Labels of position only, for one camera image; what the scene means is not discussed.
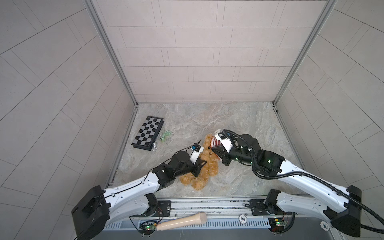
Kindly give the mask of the knitted american flag sweater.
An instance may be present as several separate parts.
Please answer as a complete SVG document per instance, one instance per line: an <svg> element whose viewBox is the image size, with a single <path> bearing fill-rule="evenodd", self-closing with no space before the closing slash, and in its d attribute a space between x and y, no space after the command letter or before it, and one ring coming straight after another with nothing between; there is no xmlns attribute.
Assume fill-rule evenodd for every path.
<svg viewBox="0 0 384 240"><path fill-rule="evenodd" d="M213 148L213 147L218 147L221 145L222 145L221 141L218 140L215 136L212 136L211 141L210 141L210 147Z"/></svg>

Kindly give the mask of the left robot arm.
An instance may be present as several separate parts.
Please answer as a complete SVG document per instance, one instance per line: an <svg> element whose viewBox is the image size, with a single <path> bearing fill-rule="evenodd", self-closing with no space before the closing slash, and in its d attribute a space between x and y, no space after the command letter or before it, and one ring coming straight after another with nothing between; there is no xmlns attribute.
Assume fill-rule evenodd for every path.
<svg viewBox="0 0 384 240"><path fill-rule="evenodd" d="M198 177L206 164L196 152L178 151L135 181L114 188L91 188L71 211L76 238L91 240L108 224L132 216L151 216L158 207L155 192L179 176L191 173Z"/></svg>

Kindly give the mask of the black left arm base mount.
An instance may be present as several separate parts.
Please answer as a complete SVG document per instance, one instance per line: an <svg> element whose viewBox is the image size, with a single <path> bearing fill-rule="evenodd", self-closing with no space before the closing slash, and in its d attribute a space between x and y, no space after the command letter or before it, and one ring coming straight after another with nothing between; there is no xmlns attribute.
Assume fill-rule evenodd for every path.
<svg viewBox="0 0 384 240"><path fill-rule="evenodd" d="M140 198L144 203L145 211L141 211L141 215L134 217L169 217L171 211L171 201L158 200L154 194L147 194Z"/></svg>

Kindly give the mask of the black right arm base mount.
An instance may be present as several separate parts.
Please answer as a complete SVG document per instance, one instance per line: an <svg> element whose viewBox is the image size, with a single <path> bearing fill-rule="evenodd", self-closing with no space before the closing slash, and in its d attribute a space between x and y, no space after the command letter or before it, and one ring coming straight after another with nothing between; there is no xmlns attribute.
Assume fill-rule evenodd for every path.
<svg viewBox="0 0 384 240"><path fill-rule="evenodd" d="M245 207L251 209L253 216L283 215L286 212L277 205L277 197L280 193L280 190L270 190L266 199L249 200L248 203L245 203Z"/></svg>

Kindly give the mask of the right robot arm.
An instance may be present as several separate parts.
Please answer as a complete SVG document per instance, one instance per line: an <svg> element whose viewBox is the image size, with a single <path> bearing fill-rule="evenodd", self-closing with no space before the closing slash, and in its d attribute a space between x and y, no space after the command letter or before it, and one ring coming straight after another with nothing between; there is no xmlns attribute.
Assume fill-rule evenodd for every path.
<svg viewBox="0 0 384 240"><path fill-rule="evenodd" d="M360 237L362 210L356 204L362 197L360 189L354 186L346 188L318 178L283 156L263 150L258 140L248 134L218 130L214 137L219 145L212 147L212 151L224 165L238 162L251 166L257 177L280 180L307 194L297 197L271 190L265 201L271 213L282 211L316 217L348 236Z"/></svg>

